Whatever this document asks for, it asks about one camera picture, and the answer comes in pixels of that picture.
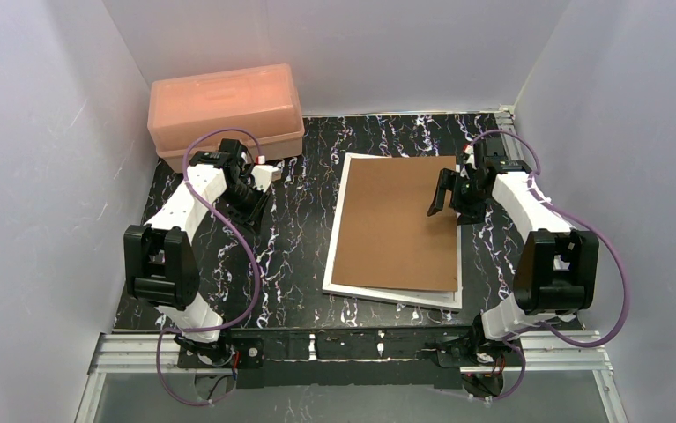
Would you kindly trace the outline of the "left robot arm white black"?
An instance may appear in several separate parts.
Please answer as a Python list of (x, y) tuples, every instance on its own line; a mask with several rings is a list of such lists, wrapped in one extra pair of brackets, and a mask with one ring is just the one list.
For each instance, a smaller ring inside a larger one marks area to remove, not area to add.
[(240, 141), (226, 138), (216, 152), (188, 154), (182, 185), (155, 215), (123, 235), (126, 292), (164, 314), (192, 342), (215, 343), (226, 328), (199, 292), (192, 248), (197, 229), (220, 200), (235, 235), (243, 229), (258, 233), (270, 186), (279, 178), (263, 156), (249, 162), (245, 155)]

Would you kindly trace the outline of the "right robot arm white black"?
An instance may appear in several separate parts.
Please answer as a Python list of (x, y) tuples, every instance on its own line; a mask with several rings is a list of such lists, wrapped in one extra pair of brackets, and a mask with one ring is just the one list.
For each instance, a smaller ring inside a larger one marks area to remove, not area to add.
[(483, 312), (477, 336), (509, 340), (557, 315), (588, 308), (594, 296), (599, 241), (549, 209), (535, 177), (540, 166), (511, 159), (499, 145), (487, 146), (484, 132), (464, 149), (458, 170), (440, 171), (428, 208), (433, 216), (445, 208), (457, 224), (482, 222), (489, 204), (509, 215), (524, 241), (509, 296)]

